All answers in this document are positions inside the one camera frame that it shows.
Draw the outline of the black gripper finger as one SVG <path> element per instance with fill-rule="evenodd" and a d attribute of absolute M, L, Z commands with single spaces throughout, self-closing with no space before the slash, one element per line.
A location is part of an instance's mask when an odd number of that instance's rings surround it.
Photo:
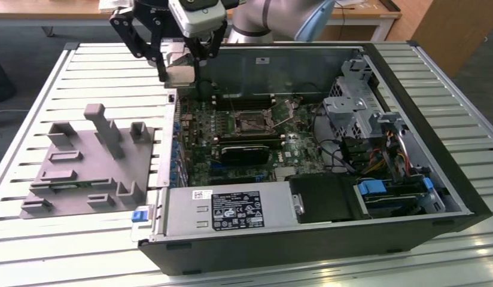
<path fill-rule="evenodd" d="M 137 59 L 145 58 L 148 60 L 148 63 L 157 69 L 160 82 L 164 82 L 168 78 L 168 72 L 160 51 L 161 37 L 153 33 L 152 42 L 147 43 L 137 33 L 133 19 L 132 8 L 117 8 L 112 12 L 109 22 L 132 55 Z"/>
<path fill-rule="evenodd" d="M 209 40 L 203 44 L 199 37 L 185 38 L 185 47 L 189 49 L 193 58 L 195 82 L 200 81 L 200 64 L 208 59 L 217 57 L 221 43 L 224 40 L 225 31 L 228 28 L 228 21 L 221 22 L 217 30 L 211 32 Z"/>

